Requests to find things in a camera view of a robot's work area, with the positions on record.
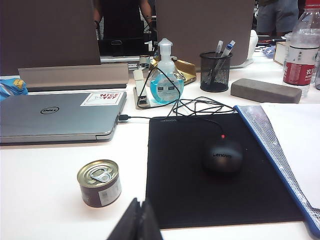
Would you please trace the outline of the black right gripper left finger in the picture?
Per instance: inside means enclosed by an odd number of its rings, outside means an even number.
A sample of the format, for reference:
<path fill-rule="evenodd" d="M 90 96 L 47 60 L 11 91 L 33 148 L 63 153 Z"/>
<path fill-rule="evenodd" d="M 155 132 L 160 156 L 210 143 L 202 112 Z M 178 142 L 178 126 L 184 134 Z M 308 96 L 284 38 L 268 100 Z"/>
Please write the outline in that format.
<path fill-rule="evenodd" d="M 107 239 L 135 240 L 137 237 L 140 213 L 140 202 L 137 198 L 133 198 Z"/>

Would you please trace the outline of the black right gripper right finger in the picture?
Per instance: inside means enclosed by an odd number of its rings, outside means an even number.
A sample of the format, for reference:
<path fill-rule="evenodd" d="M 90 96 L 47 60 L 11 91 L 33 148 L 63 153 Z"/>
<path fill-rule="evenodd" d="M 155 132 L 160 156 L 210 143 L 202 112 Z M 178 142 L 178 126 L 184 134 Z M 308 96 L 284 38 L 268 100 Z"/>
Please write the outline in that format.
<path fill-rule="evenodd" d="M 140 240 L 162 240 L 162 234 L 151 203 L 146 199 L 141 206 L 139 220 Z"/>

